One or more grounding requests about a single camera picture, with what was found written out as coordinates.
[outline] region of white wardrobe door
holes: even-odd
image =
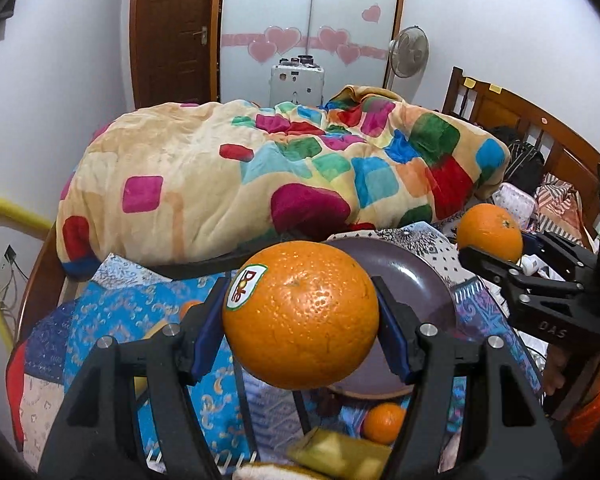
[[[325,102],[347,84],[382,86],[397,0],[313,0],[309,54]]]
[[[269,105],[271,67],[306,51],[311,0],[222,0],[220,95]]]

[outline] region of metal screw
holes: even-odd
[[[173,337],[180,332],[180,325],[177,323],[169,323],[162,327],[162,333],[167,337]]]
[[[438,327],[431,323],[425,323],[420,326],[420,333],[427,337],[433,337],[438,333]]]
[[[502,348],[504,346],[504,341],[500,336],[490,335],[487,339],[487,343],[491,348]]]
[[[110,335],[104,335],[96,341],[98,348],[109,348],[113,345],[113,338]]]

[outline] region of hand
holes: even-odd
[[[542,387],[544,392],[551,396],[556,390],[564,386],[564,375],[562,370],[567,365],[571,353],[555,345],[549,345],[546,355],[546,364],[542,372]],[[582,404],[588,404],[600,393],[600,370],[591,385],[589,391],[585,394]]]

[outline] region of striped cloth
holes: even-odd
[[[547,173],[536,189],[537,219],[533,230],[552,232],[583,245],[582,200],[573,184]]]

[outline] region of black bag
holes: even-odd
[[[520,140],[516,129],[510,126],[497,126],[491,134],[504,142],[511,152],[511,160],[504,173],[504,182],[509,182],[528,195],[534,196],[544,173],[542,153],[528,142]]]

